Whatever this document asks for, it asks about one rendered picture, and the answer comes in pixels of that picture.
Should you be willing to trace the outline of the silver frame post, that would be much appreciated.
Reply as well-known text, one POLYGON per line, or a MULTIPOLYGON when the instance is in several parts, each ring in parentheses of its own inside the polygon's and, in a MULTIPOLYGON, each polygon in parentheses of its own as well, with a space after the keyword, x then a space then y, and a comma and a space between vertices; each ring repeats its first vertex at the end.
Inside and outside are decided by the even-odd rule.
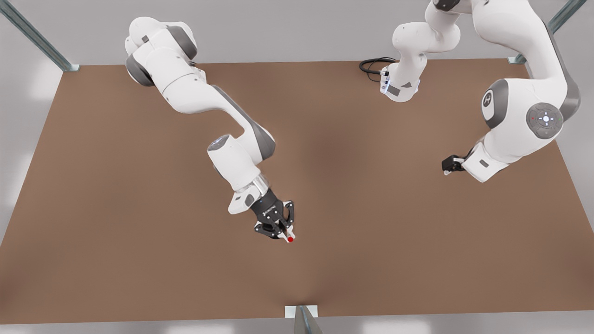
POLYGON ((323 334, 316 321, 318 306, 285 306, 284 316, 294 319, 294 334, 323 334))
MULTIPOLYGON (((548 21, 549 31, 557 32, 588 0, 567 0, 561 9, 548 21)), ((522 54, 507 57, 509 64, 525 64, 526 58, 522 54)))
POLYGON ((80 70, 68 61, 8 0, 0 0, 0 13, 63 72, 80 70))

